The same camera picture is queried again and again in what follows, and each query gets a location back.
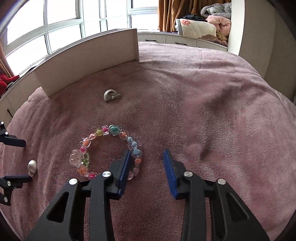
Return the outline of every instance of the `window pane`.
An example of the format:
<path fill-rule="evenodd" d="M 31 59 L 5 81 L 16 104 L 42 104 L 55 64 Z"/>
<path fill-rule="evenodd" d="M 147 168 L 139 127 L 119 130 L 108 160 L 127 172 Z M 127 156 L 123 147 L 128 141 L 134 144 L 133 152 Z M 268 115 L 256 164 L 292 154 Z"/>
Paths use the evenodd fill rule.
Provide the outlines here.
<path fill-rule="evenodd" d="M 6 59 L 14 74 L 19 74 L 47 54 L 43 35 L 20 47 Z"/>
<path fill-rule="evenodd" d="M 106 0 L 107 17 L 116 17 L 126 14 L 126 0 Z"/>
<path fill-rule="evenodd" d="M 83 0 L 83 18 L 85 21 L 100 19 L 99 0 Z"/>
<path fill-rule="evenodd" d="M 138 7 L 158 7 L 158 0 L 132 0 L 133 8 Z"/>
<path fill-rule="evenodd" d="M 52 52 L 56 51 L 81 39 L 80 25 L 58 29 L 48 33 L 48 37 Z"/>
<path fill-rule="evenodd" d="M 158 29 L 158 14 L 137 14 L 131 16 L 131 27 L 136 29 Z"/>
<path fill-rule="evenodd" d="M 107 19 L 108 30 L 115 29 L 115 28 L 127 28 L 127 27 L 128 27 L 128 21 L 127 21 L 126 15 Z"/>
<path fill-rule="evenodd" d="M 44 25 L 44 0 L 30 0 L 13 17 L 7 27 L 7 44 Z"/>
<path fill-rule="evenodd" d="M 76 0 L 48 0 L 48 24 L 72 18 L 76 18 Z"/>
<path fill-rule="evenodd" d="M 84 22 L 85 37 L 101 32 L 100 21 Z"/>

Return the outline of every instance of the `window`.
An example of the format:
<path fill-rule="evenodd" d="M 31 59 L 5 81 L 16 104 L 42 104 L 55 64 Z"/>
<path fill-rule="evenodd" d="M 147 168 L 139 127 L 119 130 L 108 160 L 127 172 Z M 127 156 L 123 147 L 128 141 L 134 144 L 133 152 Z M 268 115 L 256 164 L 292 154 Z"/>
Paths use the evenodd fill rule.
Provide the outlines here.
<path fill-rule="evenodd" d="M 158 0 L 29 0 L 3 36 L 15 74 L 81 38 L 116 28 L 158 29 Z"/>

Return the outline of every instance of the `beaded bracelet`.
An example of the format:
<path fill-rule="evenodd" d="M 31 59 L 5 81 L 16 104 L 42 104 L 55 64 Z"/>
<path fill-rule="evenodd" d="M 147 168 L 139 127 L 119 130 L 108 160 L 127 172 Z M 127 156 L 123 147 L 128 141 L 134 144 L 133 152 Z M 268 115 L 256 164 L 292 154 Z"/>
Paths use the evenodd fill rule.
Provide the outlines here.
<path fill-rule="evenodd" d="M 119 136 L 123 140 L 127 140 L 128 148 L 132 151 L 132 156 L 135 158 L 135 167 L 133 171 L 129 172 L 128 180 L 138 175 L 140 172 L 140 163 L 142 162 L 142 151 L 138 149 L 142 144 L 138 139 L 133 139 L 128 135 L 127 131 L 122 131 L 121 126 L 110 125 L 102 126 L 101 129 L 97 129 L 95 133 L 89 135 L 89 137 L 82 138 L 80 142 L 80 149 L 73 150 L 70 155 L 70 164 L 77 167 L 78 173 L 81 176 L 88 177 L 89 179 L 95 178 L 98 174 L 95 172 L 89 172 L 89 153 L 86 152 L 89 148 L 91 141 L 100 136 L 107 136 L 111 134 L 113 136 Z"/>

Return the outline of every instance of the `bed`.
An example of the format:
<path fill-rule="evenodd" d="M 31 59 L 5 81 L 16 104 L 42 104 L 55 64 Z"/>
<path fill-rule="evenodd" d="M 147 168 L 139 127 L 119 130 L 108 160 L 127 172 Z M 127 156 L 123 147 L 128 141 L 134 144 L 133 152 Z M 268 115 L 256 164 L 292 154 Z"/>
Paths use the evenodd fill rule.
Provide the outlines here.
<path fill-rule="evenodd" d="M 139 54 L 51 97 L 40 87 L 15 113 L 7 130 L 27 146 L 0 145 L 0 176 L 27 174 L 31 159 L 38 173 L 0 206 L 10 227 L 25 240 L 69 179 L 87 180 L 69 164 L 80 139 L 117 124 L 140 139 L 143 161 L 111 203 L 116 240 L 180 239 L 184 202 L 169 193 L 165 148 L 200 177 L 226 179 L 275 240 L 296 210 L 296 107 L 234 54 L 148 42 Z M 104 102 L 107 89 L 121 97 Z M 125 149 L 119 139 L 94 144 L 90 168 L 107 170 Z"/>

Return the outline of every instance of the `silver screw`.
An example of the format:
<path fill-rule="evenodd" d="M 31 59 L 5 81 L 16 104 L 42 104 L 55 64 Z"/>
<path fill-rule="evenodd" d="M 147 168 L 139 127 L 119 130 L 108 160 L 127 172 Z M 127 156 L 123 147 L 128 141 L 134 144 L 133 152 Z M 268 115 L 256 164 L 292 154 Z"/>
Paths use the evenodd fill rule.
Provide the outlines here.
<path fill-rule="evenodd" d="M 226 181 L 225 181 L 223 178 L 219 178 L 219 179 L 218 179 L 218 183 L 219 183 L 220 185 L 224 185 L 224 184 L 226 184 Z"/>
<path fill-rule="evenodd" d="M 190 171 L 186 171 L 186 172 L 184 172 L 184 176 L 185 177 L 192 177 L 193 176 L 193 173 L 190 172 Z"/>
<path fill-rule="evenodd" d="M 102 173 L 102 176 L 103 177 L 110 177 L 111 176 L 111 172 L 105 171 L 105 172 Z"/>
<path fill-rule="evenodd" d="M 75 185 L 77 182 L 78 182 L 78 180 L 76 178 L 72 178 L 69 181 L 70 185 Z"/>

